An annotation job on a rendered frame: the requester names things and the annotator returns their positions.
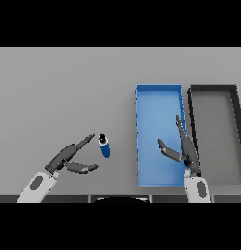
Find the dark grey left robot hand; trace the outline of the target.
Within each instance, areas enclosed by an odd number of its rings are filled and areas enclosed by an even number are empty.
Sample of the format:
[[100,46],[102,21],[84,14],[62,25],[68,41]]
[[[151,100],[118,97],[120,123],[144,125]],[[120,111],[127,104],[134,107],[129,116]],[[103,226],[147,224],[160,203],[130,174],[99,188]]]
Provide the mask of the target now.
[[62,170],[64,167],[66,167],[70,172],[79,174],[87,174],[88,172],[96,170],[98,168],[97,164],[87,165],[72,162],[72,158],[74,157],[74,155],[85,144],[87,144],[94,135],[95,134],[92,133],[89,136],[85,137],[80,143],[66,146],[46,165],[45,169],[51,174],[53,174],[55,171]]

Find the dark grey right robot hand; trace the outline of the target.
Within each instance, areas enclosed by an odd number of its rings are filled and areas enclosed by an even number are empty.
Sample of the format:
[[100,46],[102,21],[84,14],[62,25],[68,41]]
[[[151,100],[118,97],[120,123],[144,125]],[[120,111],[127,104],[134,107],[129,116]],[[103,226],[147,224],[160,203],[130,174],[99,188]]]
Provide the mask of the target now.
[[190,174],[196,177],[201,176],[200,164],[196,152],[195,145],[190,137],[186,135],[186,132],[183,129],[181,119],[176,116],[176,126],[179,131],[179,136],[181,139],[181,150],[182,154],[174,151],[173,149],[165,146],[164,142],[161,139],[157,140],[161,153],[166,157],[176,161],[184,162],[184,165],[190,169]]

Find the dark grey bin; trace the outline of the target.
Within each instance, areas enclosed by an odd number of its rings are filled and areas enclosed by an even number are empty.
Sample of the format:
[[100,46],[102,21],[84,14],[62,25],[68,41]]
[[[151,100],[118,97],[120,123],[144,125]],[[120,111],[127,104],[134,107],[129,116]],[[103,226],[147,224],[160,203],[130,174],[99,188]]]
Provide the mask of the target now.
[[191,85],[192,137],[210,185],[241,185],[241,107],[236,85]]

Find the blue bin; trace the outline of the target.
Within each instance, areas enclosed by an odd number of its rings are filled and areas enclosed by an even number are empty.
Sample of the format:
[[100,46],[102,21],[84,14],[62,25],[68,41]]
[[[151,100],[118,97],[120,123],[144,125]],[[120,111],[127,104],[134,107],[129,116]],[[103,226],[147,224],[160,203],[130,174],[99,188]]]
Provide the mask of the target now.
[[183,187],[184,163],[164,156],[157,142],[161,139],[165,146],[182,154],[176,126],[178,115],[187,132],[182,85],[137,84],[135,95],[138,186]]

